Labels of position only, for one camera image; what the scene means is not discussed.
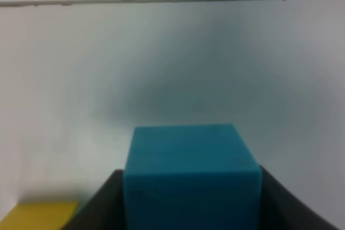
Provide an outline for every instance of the yellow block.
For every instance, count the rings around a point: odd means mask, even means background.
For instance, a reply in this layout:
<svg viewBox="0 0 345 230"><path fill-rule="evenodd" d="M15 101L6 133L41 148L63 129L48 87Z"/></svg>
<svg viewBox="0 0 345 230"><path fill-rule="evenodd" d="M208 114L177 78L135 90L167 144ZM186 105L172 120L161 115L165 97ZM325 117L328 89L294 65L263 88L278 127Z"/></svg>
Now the yellow block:
<svg viewBox="0 0 345 230"><path fill-rule="evenodd" d="M19 204L0 222L0 230L58 230L77 207L77 201Z"/></svg>

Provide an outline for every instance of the black line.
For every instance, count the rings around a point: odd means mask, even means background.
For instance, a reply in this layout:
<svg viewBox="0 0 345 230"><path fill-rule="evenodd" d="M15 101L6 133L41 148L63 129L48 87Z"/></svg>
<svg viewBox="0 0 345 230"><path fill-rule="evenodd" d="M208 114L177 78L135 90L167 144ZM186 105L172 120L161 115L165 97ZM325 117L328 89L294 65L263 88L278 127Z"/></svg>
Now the black line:
<svg viewBox="0 0 345 230"><path fill-rule="evenodd" d="M222 2L243 0L51 0L51 1L17 1L0 2L0 8L39 5L86 5L86 4L144 4L144 3L188 3L188 2Z"/></svg>

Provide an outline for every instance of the white wall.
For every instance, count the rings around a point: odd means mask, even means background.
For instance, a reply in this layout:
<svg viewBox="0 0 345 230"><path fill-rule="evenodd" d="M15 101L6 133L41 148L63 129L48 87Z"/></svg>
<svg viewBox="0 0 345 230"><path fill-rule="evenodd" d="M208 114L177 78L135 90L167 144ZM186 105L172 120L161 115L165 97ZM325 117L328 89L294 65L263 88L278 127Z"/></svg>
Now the white wall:
<svg viewBox="0 0 345 230"><path fill-rule="evenodd" d="M233 122L258 161L345 228L345 2L0 9L0 213L94 191L134 126Z"/></svg>

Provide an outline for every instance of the blue cube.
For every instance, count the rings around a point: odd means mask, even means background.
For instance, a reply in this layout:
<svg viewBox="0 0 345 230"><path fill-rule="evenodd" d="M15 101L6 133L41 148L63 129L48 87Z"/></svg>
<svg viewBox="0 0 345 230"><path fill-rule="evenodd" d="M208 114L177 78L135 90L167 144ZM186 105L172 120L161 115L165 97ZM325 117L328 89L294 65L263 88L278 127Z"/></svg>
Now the blue cube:
<svg viewBox="0 0 345 230"><path fill-rule="evenodd" d="M138 127L124 173L127 229L257 229L261 181L231 125Z"/></svg>

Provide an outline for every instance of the cube face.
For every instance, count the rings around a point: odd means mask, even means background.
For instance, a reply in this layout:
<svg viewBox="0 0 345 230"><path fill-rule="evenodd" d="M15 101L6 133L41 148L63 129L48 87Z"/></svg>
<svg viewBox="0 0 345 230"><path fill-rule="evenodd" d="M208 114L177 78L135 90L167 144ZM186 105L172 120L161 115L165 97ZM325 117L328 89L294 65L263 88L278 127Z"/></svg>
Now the cube face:
<svg viewBox="0 0 345 230"><path fill-rule="evenodd" d="M256 229L261 169L232 126L136 129L127 229Z"/></svg>

